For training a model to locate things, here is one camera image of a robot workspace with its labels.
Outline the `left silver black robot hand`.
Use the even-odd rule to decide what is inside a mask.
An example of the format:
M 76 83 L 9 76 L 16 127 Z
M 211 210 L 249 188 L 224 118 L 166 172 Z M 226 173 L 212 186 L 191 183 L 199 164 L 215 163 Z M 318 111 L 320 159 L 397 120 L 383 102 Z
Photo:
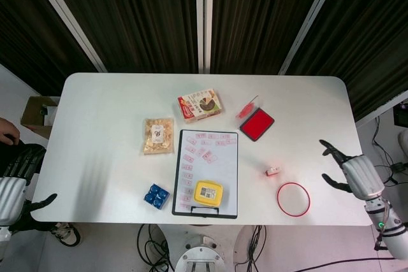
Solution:
M 38 144 L 1 144 L 1 226 L 9 227 L 32 211 L 48 206 L 57 197 L 32 203 L 26 190 L 42 165 L 46 150 Z

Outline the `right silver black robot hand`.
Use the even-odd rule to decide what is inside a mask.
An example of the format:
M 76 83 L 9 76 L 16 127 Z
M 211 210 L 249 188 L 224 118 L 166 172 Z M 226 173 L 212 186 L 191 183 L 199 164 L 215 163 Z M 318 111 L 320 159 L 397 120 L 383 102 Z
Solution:
M 319 142 L 326 148 L 323 156 L 332 155 L 347 181 L 339 183 L 323 173 L 321 176 L 328 185 L 352 193 L 362 201 L 371 201 L 381 196 L 385 188 L 384 183 L 366 155 L 348 156 L 325 140 Z

